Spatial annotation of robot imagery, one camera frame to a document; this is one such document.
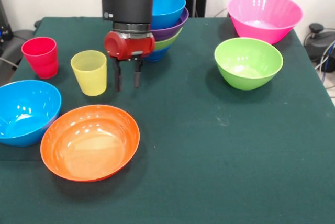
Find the blue bowl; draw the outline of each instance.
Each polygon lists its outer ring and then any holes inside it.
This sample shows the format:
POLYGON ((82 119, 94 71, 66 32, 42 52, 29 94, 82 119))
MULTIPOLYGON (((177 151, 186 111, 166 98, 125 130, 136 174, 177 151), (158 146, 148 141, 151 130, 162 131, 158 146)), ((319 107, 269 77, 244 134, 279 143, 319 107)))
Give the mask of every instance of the blue bowl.
POLYGON ((148 62, 158 62, 165 56, 165 54, 168 52, 170 47, 171 45, 165 49, 154 51, 153 53, 151 53, 149 56, 147 56, 144 59, 148 62))
POLYGON ((0 87, 0 143, 26 147, 41 141, 58 117, 62 97, 56 87, 24 80, 0 87))
POLYGON ((151 29, 167 29, 176 25, 186 0, 153 0, 151 29))

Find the pink bowl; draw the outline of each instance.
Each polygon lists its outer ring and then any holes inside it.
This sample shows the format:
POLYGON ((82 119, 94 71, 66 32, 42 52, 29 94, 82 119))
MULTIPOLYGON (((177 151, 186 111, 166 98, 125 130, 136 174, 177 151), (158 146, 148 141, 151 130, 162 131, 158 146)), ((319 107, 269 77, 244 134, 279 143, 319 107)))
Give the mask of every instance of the pink bowl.
POLYGON ((153 34, 153 36, 155 37, 156 41, 163 41, 166 40, 168 38, 173 37, 175 34, 178 33, 178 31, 183 28, 184 24, 186 23, 186 21, 188 20, 188 10, 187 8, 184 8, 182 15, 180 16, 177 24, 171 28, 167 28, 167 29, 152 29, 151 33, 153 34))
POLYGON ((283 39, 303 18, 292 0, 230 0, 228 12, 240 37, 274 44, 283 39))

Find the red cup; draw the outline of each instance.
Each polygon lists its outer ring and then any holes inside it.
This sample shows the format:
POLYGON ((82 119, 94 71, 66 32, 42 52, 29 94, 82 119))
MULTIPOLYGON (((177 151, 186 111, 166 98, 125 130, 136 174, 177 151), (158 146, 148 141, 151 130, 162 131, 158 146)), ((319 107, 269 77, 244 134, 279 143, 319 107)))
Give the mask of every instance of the red cup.
POLYGON ((32 70, 41 79, 50 79, 58 71, 57 43, 50 37, 35 37, 26 41, 21 51, 32 70))

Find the purple bowl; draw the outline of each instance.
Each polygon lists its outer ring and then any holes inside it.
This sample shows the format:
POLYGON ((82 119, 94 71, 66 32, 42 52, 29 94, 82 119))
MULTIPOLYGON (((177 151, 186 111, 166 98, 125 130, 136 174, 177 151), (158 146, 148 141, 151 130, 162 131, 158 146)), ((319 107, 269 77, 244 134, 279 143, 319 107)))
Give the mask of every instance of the purple bowl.
POLYGON ((183 28, 184 24, 188 19, 189 13, 187 8, 184 8, 182 15, 180 16, 177 24, 174 27, 167 28, 167 29, 153 29, 151 30, 153 36, 155 37, 156 41, 163 41, 170 37, 173 37, 178 31, 183 28))

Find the orange bowl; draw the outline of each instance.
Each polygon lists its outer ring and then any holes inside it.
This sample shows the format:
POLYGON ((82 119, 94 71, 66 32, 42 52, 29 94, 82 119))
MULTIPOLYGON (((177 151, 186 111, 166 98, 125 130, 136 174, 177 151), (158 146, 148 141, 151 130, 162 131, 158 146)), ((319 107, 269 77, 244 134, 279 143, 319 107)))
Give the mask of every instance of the orange bowl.
POLYGON ((108 105, 83 106, 58 118, 41 142, 44 164, 71 181, 94 182, 121 170, 140 143, 135 120, 108 105))

